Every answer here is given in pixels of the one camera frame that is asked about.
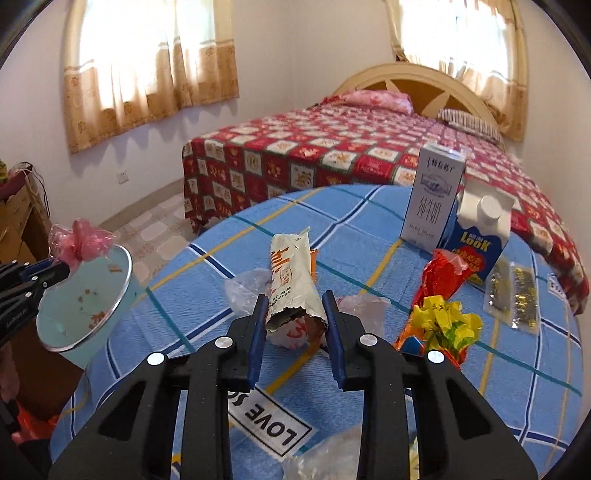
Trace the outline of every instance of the wooden headboard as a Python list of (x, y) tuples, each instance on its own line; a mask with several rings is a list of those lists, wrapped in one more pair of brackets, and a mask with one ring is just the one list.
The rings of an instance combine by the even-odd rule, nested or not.
[(442, 108), (453, 108), (497, 126), (488, 107), (471, 90), (449, 75), (422, 65), (399, 61), (368, 68), (345, 80), (334, 95), (362, 89), (407, 93), (414, 111), (430, 118), (436, 118)]

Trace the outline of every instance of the curtain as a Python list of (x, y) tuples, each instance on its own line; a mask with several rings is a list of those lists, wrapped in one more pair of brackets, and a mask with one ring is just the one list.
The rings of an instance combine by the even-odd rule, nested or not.
[(71, 153), (239, 96), (232, 0), (73, 0), (64, 38)]
[(527, 51), (512, 0), (385, 0), (391, 45), (400, 60), (462, 82), (491, 110), (499, 129), (523, 140)]

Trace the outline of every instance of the sequin packet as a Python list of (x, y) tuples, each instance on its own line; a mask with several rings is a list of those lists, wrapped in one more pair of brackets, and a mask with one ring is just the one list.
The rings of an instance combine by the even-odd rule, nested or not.
[(501, 256), (486, 278), (483, 310), (505, 323), (511, 323), (511, 265)]
[(511, 328), (530, 332), (535, 335), (540, 331), (538, 315), (538, 290), (534, 272), (512, 264), (513, 299), (511, 308)]

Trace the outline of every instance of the striped pillow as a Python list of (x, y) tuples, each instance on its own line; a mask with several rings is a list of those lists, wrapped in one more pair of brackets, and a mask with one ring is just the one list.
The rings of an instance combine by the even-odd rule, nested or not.
[(452, 108), (444, 108), (439, 111), (437, 120), (442, 121), (442, 123), (455, 130), (483, 138), (493, 145), (504, 149), (501, 132), (489, 122), (475, 117), (471, 113), (454, 110)]

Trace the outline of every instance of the milk carton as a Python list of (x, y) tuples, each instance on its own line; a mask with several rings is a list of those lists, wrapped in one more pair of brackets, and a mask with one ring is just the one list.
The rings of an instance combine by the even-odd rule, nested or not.
[(437, 248), (465, 167), (464, 153), (433, 143), (421, 148), (402, 239), (427, 252)]
[(514, 201), (491, 185), (466, 180), (453, 230), (444, 247), (470, 265), (475, 271), (470, 280), (477, 285), (484, 286), (509, 241)]

